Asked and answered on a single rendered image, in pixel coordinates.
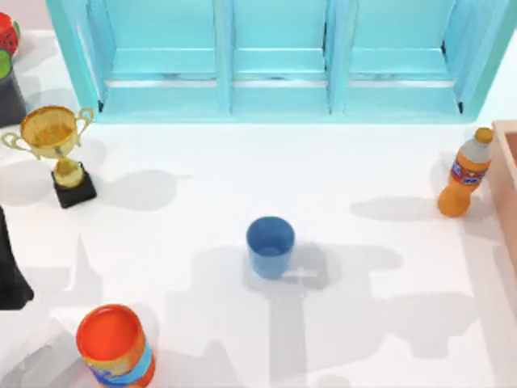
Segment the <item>blue cup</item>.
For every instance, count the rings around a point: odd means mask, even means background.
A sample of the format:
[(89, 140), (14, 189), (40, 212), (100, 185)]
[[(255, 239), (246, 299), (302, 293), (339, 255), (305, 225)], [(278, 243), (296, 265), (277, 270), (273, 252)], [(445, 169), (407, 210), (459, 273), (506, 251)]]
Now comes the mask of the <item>blue cup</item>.
[(295, 230), (281, 217), (254, 220), (246, 231), (250, 264), (264, 279), (276, 280), (288, 270), (296, 241)]

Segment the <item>light blue rack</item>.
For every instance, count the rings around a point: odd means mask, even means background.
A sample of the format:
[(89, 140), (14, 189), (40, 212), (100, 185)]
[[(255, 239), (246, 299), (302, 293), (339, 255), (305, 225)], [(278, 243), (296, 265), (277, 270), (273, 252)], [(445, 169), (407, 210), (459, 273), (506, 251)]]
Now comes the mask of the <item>light blue rack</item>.
[(467, 123), (517, 0), (46, 0), (104, 123)]

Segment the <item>orange soda bottle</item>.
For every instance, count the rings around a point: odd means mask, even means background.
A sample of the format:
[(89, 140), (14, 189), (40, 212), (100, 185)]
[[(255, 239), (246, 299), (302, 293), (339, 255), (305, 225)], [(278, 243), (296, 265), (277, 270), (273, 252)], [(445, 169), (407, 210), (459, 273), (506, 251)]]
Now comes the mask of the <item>orange soda bottle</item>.
[(448, 184), (438, 197), (437, 205), (443, 215), (461, 217), (469, 209), (473, 192), (490, 168), (493, 139), (493, 129), (480, 127), (457, 151)]

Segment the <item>orange can with blue label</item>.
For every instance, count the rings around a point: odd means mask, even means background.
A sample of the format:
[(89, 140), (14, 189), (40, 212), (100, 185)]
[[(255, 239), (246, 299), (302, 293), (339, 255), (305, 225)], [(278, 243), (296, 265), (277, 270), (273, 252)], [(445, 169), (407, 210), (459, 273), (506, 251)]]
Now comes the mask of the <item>orange can with blue label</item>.
[(102, 388), (146, 388), (155, 372), (153, 349), (137, 314), (107, 304), (89, 312), (76, 335), (78, 351)]

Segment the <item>gold trophy with black base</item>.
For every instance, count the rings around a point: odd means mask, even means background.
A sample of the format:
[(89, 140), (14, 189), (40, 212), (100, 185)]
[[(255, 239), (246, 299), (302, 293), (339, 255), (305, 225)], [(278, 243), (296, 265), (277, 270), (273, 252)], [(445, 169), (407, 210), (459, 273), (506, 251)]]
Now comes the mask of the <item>gold trophy with black base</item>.
[(19, 133), (4, 133), (4, 146), (26, 151), (37, 159), (54, 159), (53, 186), (60, 206), (68, 209), (97, 196), (90, 174), (81, 162), (69, 157), (82, 145), (81, 137), (94, 119), (94, 110), (84, 107), (75, 113), (66, 107), (49, 105), (29, 113)]

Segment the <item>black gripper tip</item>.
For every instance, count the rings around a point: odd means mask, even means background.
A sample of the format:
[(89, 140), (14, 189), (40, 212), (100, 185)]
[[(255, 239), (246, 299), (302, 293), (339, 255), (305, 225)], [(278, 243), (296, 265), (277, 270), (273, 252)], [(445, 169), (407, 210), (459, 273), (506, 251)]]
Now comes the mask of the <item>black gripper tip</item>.
[(21, 310), (34, 292), (15, 260), (5, 213), (0, 205), (0, 311)]

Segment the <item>red and green round object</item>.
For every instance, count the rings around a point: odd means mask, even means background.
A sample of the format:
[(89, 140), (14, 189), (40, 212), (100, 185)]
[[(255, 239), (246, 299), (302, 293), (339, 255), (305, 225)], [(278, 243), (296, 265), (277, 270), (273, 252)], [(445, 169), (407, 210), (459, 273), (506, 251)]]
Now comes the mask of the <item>red and green round object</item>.
[(5, 49), (13, 57), (20, 43), (20, 28), (18, 22), (0, 11), (0, 48)]

